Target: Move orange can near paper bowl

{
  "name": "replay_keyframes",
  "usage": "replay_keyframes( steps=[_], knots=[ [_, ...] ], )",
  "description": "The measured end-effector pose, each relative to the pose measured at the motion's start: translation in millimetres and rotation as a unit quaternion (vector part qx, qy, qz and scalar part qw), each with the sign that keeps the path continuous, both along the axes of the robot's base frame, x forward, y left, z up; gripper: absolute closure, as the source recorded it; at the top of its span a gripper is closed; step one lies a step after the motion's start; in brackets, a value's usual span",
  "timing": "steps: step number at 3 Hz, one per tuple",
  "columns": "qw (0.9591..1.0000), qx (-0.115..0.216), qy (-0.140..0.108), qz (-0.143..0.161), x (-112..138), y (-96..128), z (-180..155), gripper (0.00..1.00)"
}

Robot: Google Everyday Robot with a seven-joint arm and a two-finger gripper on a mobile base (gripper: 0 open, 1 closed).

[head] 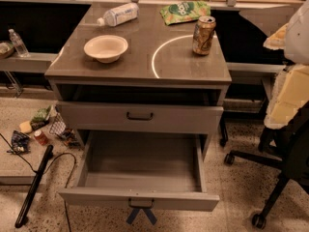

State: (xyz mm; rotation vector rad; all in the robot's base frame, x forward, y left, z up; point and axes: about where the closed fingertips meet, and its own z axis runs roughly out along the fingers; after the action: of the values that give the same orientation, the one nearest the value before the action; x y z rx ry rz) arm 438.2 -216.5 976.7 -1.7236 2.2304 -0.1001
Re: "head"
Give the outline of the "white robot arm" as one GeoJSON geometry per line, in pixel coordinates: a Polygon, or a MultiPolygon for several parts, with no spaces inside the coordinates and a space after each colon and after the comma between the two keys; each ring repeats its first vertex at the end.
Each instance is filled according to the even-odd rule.
{"type": "Polygon", "coordinates": [[[288,60],[275,78],[264,120],[267,128],[279,130],[309,101],[309,0],[265,40],[264,47],[283,49],[288,60]]]}

